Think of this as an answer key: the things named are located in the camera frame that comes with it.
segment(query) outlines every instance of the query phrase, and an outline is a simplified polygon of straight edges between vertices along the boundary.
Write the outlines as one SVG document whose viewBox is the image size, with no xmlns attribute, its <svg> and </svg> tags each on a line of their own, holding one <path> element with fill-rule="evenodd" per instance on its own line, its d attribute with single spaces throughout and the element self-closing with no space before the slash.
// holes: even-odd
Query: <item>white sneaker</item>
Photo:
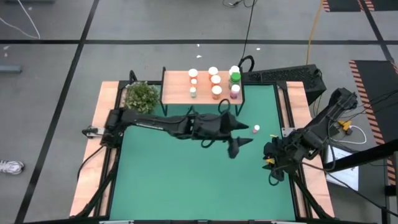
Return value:
<svg viewBox="0 0 398 224">
<path fill-rule="evenodd" d="M 20 174 L 24 169 L 24 164 L 19 161 L 2 161 L 0 160 L 0 172 L 6 174 Z"/>
</svg>

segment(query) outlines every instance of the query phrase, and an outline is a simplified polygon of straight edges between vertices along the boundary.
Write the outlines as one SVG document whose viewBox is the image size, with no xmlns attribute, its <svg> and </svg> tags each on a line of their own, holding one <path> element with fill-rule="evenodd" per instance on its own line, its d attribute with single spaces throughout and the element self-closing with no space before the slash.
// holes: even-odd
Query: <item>green lid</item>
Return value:
<svg viewBox="0 0 398 224">
<path fill-rule="evenodd" d="M 234 83 L 237 83 L 241 80 L 241 74 L 239 74 L 239 72 L 234 72 L 231 75 L 231 81 Z"/>
</svg>

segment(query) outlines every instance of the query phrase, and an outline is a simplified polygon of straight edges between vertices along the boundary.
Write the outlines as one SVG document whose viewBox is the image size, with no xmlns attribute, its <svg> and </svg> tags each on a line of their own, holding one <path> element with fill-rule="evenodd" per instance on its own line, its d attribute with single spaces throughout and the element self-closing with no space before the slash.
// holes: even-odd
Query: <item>concrete floor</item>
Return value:
<svg viewBox="0 0 398 224">
<path fill-rule="evenodd" d="M 44 40 L 78 40 L 93 0 L 26 4 Z M 254 8 L 251 40 L 307 40 L 318 8 L 313 0 L 263 0 Z M 100 0 L 88 40 L 199 40 L 196 44 L 117 45 L 86 44 L 76 67 L 57 128 L 50 145 L 25 221 L 67 218 L 76 187 L 86 139 L 81 130 L 92 120 L 100 85 L 125 80 L 133 69 L 141 80 L 159 80 L 163 66 L 169 70 L 215 65 L 226 70 L 237 64 L 242 44 L 227 44 L 246 36 L 250 9 L 222 6 L 221 0 Z M 398 12 L 372 12 L 385 40 L 398 40 Z M 0 17 L 34 35 L 18 4 L 0 1 Z M 19 75 L 0 76 L 1 159 L 26 164 L 21 175 L 0 175 L 0 223 L 13 223 L 34 171 L 77 45 L 1 44 L 1 40 L 28 39 L 0 23 L 0 64 L 23 65 Z M 226 44 L 203 44 L 201 39 L 222 39 Z M 376 40 L 364 12 L 322 11 L 314 39 Z M 398 60 L 398 46 L 388 46 Z M 306 45 L 249 44 L 246 55 L 256 59 L 255 70 L 305 64 Z M 313 45 L 311 63 L 323 72 L 328 88 L 321 108 L 338 87 L 356 91 L 348 60 L 385 60 L 379 45 Z M 364 129 L 368 142 L 349 147 L 375 146 L 365 116 L 354 124 Z M 346 138 L 362 141 L 354 133 Z M 361 193 L 385 205 L 383 168 L 365 165 L 360 170 Z M 381 222 L 381 212 L 354 193 L 329 185 L 335 214 L 342 220 Z"/>
</svg>

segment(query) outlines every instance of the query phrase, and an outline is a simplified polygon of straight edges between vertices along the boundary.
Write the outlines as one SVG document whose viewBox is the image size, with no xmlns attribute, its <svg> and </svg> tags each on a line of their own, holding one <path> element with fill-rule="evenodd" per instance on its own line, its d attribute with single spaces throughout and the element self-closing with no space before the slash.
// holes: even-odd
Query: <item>green plant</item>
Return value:
<svg viewBox="0 0 398 224">
<path fill-rule="evenodd" d="M 159 102 L 159 94 L 153 85 L 147 82 L 134 82 L 127 86 L 126 100 L 127 108 L 136 110 L 138 113 L 150 114 Z"/>
</svg>

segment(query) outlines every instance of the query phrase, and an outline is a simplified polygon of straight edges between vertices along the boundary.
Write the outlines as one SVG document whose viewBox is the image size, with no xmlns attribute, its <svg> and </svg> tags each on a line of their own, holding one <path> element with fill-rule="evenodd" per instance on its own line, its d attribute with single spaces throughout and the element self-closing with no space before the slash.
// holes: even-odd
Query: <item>green mat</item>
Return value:
<svg viewBox="0 0 398 224">
<path fill-rule="evenodd" d="M 274 87 L 245 86 L 245 95 L 238 120 L 250 128 L 234 131 L 233 136 L 254 140 L 241 147 L 235 159 L 228 157 L 227 143 L 204 149 L 200 141 L 128 128 L 110 220 L 294 220 L 289 181 L 273 187 L 269 171 L 261 168 L 270 134 L 280 136 Z M 218 113 L 216 105 L 195 109 Z M 188 106 L 169 106 L 169 116 L 187 110 Z M 160 107 L 156 114 L 162 114 Z M 255 124 L 261 127 L 257 134 L 251 132 Z"/>
</svg>

